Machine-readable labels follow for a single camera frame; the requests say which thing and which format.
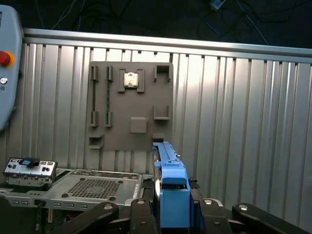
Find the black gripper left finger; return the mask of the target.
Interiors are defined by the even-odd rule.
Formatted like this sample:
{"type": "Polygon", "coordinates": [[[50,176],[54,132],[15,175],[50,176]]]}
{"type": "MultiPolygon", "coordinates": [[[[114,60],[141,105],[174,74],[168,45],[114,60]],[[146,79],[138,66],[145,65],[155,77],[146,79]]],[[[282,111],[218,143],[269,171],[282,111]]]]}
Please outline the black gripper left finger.
{"type": "Polygon", "coordinates": [[[102,202],[55,228],[54,234],[155,234],[156,221],[149,200],[132,199],[119,207],[102,202]]]}

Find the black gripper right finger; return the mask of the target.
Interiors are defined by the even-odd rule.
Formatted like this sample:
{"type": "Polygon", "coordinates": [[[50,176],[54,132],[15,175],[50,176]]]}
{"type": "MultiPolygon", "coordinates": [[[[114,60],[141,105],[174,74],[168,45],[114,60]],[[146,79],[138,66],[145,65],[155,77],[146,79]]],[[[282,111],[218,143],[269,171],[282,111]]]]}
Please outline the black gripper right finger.
{"type": "Polygon", "coordinates": [[[207,198],[194,206],[196,234],[307,234],[308,232],[254,205],[239,203],[226,209],[207,198]]]}

